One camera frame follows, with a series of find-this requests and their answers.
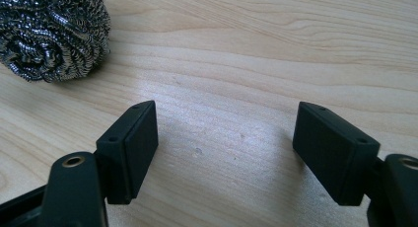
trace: table surface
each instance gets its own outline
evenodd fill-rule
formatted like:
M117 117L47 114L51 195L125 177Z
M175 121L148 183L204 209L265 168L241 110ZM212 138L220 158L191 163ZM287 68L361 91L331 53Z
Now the table surface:
M418 157L418 0L106 0L111 54L64 83L1 66L0 202L155 100L160 146L110 226L367 226L293 151L299 101Z

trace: black plastic part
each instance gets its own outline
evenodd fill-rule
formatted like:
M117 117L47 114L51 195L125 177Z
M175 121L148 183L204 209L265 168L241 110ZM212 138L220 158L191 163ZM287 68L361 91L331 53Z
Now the black plastic part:
M35 226L40 216L45 186L0 205L0 226Z
M383 183L396 226L418 226L418 159L388 155L383 165Z
M103 187L109 204L129 204L136 198L158 146L156 105L144 102L127 110L97 141Z
M392 227L394 216L387 193L383 185L382 169L384 161L377 158L372 169L367 171L365 177L365 194L371 200L367 210L370 227Z
M339 205L360 205L378 141L332 111L300 102L293 147Z
M52 165L37 226L107 226L93 154L73 153Z

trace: wooden table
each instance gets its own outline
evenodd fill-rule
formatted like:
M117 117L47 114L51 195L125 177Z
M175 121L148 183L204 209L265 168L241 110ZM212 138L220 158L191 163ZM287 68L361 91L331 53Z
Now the wooden table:
M299 101L418 157L418 0L106 0L111 54L87 78L28 83L1 66L0 202L95 150L155 100L160 146L110 226L367 226L292 149Z

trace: small hole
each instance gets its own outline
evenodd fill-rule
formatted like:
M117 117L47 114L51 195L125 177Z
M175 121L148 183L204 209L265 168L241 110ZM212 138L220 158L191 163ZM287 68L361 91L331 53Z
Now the small hole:
M62 166L65 168L72 168L82 164L86 159L83 156L75 156L68 158L62 163Z
M364 144L366 144L366 143L367 143L367 140L366 140L365 138L357 138L357 140L358 140L360 143L364 143Z
M409 169L418 170L418 162L417 161L414 161L414 160L411 160L411 159L408 159L408 158L400 158L400 162L404 166L408 167Z

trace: black plastic block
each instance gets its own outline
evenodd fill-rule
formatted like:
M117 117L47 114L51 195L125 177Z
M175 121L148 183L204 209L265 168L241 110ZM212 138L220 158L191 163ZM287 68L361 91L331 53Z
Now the black plastic block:
M95 155L100 166L107 167L109 204L129 204L137 196L157 147L153 101L131 107L99 138Z
M55 161L37 226L107 226L93 154L77 152Z
M300 102L293 147L339 205L360 205L378 141L332 111Z
M418 159L398 154L386 156L383 184L396 226L418 226Z

